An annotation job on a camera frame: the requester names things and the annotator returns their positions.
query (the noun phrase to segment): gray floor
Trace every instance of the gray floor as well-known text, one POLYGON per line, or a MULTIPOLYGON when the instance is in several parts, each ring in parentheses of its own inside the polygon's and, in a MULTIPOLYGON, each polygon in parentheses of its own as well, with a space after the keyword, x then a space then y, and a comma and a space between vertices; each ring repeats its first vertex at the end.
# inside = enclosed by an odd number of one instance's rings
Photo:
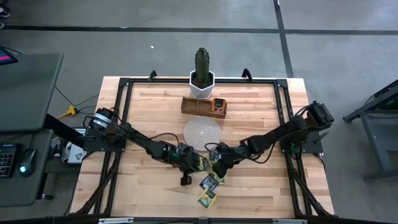
MULTIPOLYGON (((286 29, 397 30, 395 0, 280 0, 286 29)), ((8 24, 183 28, 276 29, 271 0, 11 0, 8 24)), ((64 54, 57 86, 74 103, 98 93, 105 75, 188 75, 197 48, 210 53, 219 76, 286 77, 278 34, 180 32, 60 32, 0 30, 0 44, 25 54, 64 54)), ((311 100, 324 102, 336 121, 323 140, 326 174, 335 213, 345 218, 398 222, 398 179, 365 184, 376 172, 360 121, 342 117, 398 78, 396 35, 287 35, 294 77, 304 78, 311 100)), ((96 99, 86 105, 94 105, 96 99)), ((54 93, 50 113, 68 103, 54 93)), ((66 118, 79 126, 83 116, 66 118)), ((0 219, 62 215, 76 175, 52 177, 53 202, 0 209, 0 219)))

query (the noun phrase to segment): wooden table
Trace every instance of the wooden table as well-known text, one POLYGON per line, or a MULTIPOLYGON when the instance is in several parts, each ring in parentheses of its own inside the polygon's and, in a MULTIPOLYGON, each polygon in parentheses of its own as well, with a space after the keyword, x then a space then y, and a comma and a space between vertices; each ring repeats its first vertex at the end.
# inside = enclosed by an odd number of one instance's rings
MULTIPOLYGON (((119 78, 104 77, 98 108, 114 106, 119 78)), ((301 78, 287 80, 296 112, 308 104, 304 81, 301 78)), ((127 121, 147 136, 171 132, 183 139, 184 125, 195 117, 181 114, 183 96, 190 96, 186 83, 135 83, 127 121)), ((221 127, 221 140, 226 144, 237 146, 241 139, 264 134, 279 126, 272 85, 216 84, 211 97, 223 98, 228 102, 226 118, 215 119, 221 127)), ((159 140, 176 143, 171 136, 160 137, 159 140)), ((77 211, 98 186, 103 157, 103 152, 95 152, 83 161, 71 212, 77 211)), ((308 187, 325 209, 333 213, 325 171, 319 158, 304 154, 303 164, 308 187)), ((128 143, 119 167, 112 216, 294 217, 286 162, 279 144, 276 144, 267 163, 256 164, 245 160, 228 170, 226 183, 215 189, 218 198, 208 210, 197 202, 202 192, 198 184, 206 173, 192 174, 192 185, 186 187, 180 186, 181 176, 178 169, 151 159, 143 149, 128 143)), ((300 190, 298 195, 304 212, 300 190)))

